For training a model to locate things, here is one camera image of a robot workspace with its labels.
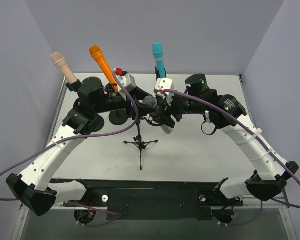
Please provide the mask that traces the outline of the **silver glitter microphone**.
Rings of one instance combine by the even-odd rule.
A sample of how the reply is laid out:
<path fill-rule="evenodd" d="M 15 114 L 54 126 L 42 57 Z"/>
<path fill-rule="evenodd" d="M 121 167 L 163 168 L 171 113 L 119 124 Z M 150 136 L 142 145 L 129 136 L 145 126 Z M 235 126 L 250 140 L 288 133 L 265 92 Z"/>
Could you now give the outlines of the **silver glitter microphone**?
<path fill-rule="evenodd" d="M 152 118 L 151 124 L 154 127 L 161 127 L 166 134 L 171 134 L 174 130 L 175 122 L 167 113 L 164 113 L 163 108 L 158 105 L 157 99 L 148 95 L 142 100 L 142 103 L 146 107 L 153 109 L 153 112 L 149 114 Z"/>

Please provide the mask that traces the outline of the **black tripod shock mount stand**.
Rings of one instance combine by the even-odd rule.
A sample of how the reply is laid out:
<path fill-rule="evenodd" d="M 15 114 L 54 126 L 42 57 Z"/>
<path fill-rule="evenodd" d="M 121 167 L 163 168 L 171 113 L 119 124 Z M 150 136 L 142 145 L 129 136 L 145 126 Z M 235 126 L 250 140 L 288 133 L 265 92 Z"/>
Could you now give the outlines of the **black tripod shock mount stand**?
<path fill-rule="evenodd" d="M 142 151 L 147 149 L 147 146 L 150 144 L 156 144 L 159 142 L 158 139 L 156 140 L 152 140 L 152 141 L 143 141 L 142 138 L 142 134 L 141 134 L 141 120 L 143 120 L 142 118 L 139 118 L 137 123 L 136 123 L 136 127 L 137 127 L 137 136 L 133 138 L 133 141 L 123 141 L 123 143 L 125 145 L 134 145 L 135 147 L 138 148 L 139 150 L 139 160 L 140 160 L 140 165 L 139 165 L 139 169 L 140 171 L 143 170 L 143 164 L 142 164 Z"/>

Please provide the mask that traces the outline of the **cyan microphone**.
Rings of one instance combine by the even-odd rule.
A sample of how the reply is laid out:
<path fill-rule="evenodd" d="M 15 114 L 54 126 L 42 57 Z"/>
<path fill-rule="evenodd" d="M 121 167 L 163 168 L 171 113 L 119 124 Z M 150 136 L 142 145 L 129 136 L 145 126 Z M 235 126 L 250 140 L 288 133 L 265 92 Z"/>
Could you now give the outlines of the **cyan microphone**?
<path fill-rule="evenodd" d="M 161 42 L 155 42 L 152 44 L 152 54 L 156 63 L 156 71 L 158 73 L 159 78 L 166 78 L 166 68 L 164 64 L 164 51 Z"/>

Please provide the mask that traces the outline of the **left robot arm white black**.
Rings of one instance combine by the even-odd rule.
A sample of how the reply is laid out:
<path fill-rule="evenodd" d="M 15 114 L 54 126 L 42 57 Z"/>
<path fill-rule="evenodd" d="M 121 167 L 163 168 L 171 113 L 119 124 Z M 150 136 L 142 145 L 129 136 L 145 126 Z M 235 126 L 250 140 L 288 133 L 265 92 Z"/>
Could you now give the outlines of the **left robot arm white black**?
<path fill-rule="evenodd" d="M 92 202 L 93 193 L 82 182 L 51 183 L 51 179 L 76 147 L 102 130 L 105 121 L 101 113 L 124 111 L 127 118 L 141 114 L 133 106 L 149 93 L 134 82 L 122 82 L 118 93 L 114 92 L 115 86 L 115 83 L 103 86 L 98 77 L 68 83 L 67 87 L 78 95 L 73 109 L 62 121 L 47 149 L 35 156 L 19 174 L 12 173 L 7 177 L 6 183 L 13 195 L 37 216 L 46 214 L 57 203 L 77 201 L 87 206 Z"/>

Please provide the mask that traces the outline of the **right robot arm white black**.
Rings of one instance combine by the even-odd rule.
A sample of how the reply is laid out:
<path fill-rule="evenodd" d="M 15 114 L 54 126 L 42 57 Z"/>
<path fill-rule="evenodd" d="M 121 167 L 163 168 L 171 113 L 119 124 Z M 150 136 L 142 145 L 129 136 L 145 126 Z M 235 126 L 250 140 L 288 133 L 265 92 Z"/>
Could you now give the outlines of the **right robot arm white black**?
<path fill-rule="evenodd" d="M 268 201 L 281 194 L 292 174 L 299 170 L 298 164 L 277 154 L 262 136 L 262 130 L 254 126 L 240 101 L 233 95 L 221 95 L 210 88 L 203 73 L 188 77 L 185 85 L 187 92 L 176 94 L 173 80 L 156 79 L 157 121 L 174 127 L 184 115 L 202 115 L 205 121 L 227 135 L 255 168 L 247 176 L 224 178 L 214 188 L 214 201 L 224 205 L 246 195 Z"/>

